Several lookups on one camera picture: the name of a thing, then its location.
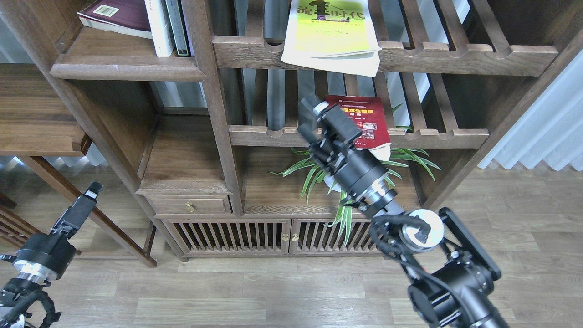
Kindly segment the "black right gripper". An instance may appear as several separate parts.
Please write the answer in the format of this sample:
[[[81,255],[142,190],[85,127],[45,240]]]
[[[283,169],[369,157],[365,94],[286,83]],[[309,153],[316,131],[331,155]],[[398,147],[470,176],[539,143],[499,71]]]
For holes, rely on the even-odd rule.
[[[367,218],[397,215],[396,192],[384,180],[387,168],[369,150],[355,148],[362,131],[340,104],[315,95],[304,97],[300,104],[307,122],[297,130],[308,143],[311,158],[347,193],[346,205],[358,208]],[[317,127],[322,137],[315,134]]]

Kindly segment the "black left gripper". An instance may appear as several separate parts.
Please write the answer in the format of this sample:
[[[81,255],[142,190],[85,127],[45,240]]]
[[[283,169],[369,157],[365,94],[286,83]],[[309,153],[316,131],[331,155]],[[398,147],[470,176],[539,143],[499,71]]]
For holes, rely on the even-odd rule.
[[[17,278],[28,281],[52,281],[62,277],[75,256],[76,249],[68,241],[79,231],[96,207],[103,185],[92,182],[85,193],[75,199],[57,220],[50,234],[35,233],[18,250],[13,266]]]

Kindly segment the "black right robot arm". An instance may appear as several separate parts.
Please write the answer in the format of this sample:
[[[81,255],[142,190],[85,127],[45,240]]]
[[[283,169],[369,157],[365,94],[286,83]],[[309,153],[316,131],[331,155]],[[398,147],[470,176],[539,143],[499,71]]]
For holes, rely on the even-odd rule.
[[[339,103],[315,95],[301,104],[313,124],[298,131],[310,158],[344,192],[341,208],[367,218],[368,238],[406,274],[412,308],[430,328],[507,328],[490,299],[501,269],[449,208],[406,210],[389,170],[356,141],[362,130]]]

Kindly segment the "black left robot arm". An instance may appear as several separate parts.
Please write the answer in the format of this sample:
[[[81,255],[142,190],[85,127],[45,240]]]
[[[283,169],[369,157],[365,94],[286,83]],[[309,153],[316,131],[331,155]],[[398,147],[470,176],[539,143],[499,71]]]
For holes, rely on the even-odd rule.
[[[61,279],[76,249],[69,239],[79,231],[89,214],[96,207],[102,184],[93,181],[84,194],[75,199],[56,221],[49,233],[35,233],[17,251],[17,255],[1,255],[11,263],[19,275],[10,279],[1,290],[1,322],[3,328],[31,328],[28,309],[36,301],[41,302],[46,315],[42,328],[49,328],[60,320],[61,312],[48,293],[44,291],[52,280]]]

